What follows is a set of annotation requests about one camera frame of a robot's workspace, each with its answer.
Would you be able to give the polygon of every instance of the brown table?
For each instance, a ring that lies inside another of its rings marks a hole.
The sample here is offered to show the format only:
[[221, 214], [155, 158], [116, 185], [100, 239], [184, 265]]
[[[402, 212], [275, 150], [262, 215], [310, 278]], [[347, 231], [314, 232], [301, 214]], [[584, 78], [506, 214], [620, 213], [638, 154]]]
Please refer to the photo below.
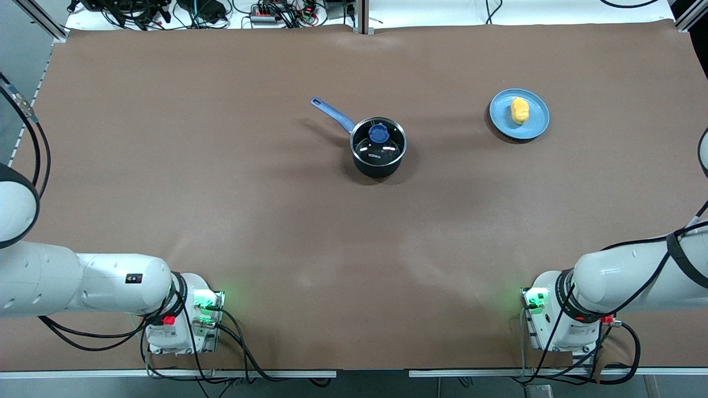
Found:
[[[532, 142], [486, 120], [510, 87], [550, 108]], [[354, 120], [398, 121], [410, 140], [401, 168], [361, 176], [311, 96]], [[227, 291], [264, 368], [518, 367], [521, 287], [680, 227], [703, 203], [707, 103], [671, 21], [75, 31], [38, 99], [55, 162], [29, 239], [199, 273]], [[26, 174], [31, 158], [25, 143]], [[643, 366], [706, 366], [707, 315], [622, 317]], [[55, 319], [131, 328], [123, 314]], [[142, 367], [136, 343], [84, 353], [36, 319], [2, 319], [0, 335], [2, 370]], [[203, 362], [238, 368], [233, 353]]]

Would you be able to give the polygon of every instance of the yellow food item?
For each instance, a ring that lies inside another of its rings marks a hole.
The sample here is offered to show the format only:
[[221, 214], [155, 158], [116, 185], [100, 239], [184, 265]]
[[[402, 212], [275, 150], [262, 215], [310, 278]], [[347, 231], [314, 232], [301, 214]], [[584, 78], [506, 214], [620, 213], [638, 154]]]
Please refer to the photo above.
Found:
[[524, 98], [516, 97], [511, 101], [511, 118], [518, 125], [529, 120], [529, 103]]

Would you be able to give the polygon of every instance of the plate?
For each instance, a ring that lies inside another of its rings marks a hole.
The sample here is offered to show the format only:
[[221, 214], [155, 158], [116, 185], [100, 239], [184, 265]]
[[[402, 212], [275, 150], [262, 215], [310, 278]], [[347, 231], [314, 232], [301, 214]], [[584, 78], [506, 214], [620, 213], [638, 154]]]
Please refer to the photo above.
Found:
[[[511, 118], [511, 101], [520, 97], [529, 103], [529, 118], [522, 125]], [[492, 98], [489, 104], [489, 117], [496, 128], [507, 137], [515, 140], [531, 140], [541, 135], [551, 115], [541, 97], [524, 89], [508, 89]]]

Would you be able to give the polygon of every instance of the saucepan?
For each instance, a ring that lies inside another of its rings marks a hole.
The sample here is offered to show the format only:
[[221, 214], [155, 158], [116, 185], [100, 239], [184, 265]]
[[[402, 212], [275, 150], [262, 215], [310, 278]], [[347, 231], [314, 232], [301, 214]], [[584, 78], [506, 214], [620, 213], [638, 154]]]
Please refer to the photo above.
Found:
[[354, 165], [371, 178], [390, 176], [401, 165], [408, 140], [403, 128], [389, 118], [377, 116], [354, 123], [342, 112], [314, 97], [310, 103], [336, 120], [349, 137]]

